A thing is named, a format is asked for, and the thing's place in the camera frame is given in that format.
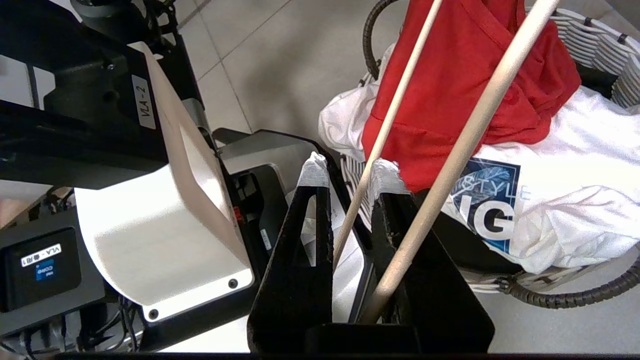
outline white basket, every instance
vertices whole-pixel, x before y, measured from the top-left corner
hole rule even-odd
[[[624,108],[640,104],[640,61],[638,60],[640,43],[637,40],[598,20],[585,18],[565,9],[556,10],[551,19],[556,22],[559,38],[562,39],[575,61],[589,68],[619,76],[612,88],[613,102]],[[367,73],[358,86],[371,82],[373,78]],[[349,156],[341,156],[340,165],[349,196],[353,198],[365,163]],[[371,208],[371,199],[365,195],[358,213],[369,230],[371,230]],[[539,275],[522,273],[518,276],[518,282],[533,291],[547,291],[598,266],[552,267]],[[495,280],[504,274],[479,274],[466,269],[460,270],[474,291],[498,293]]]

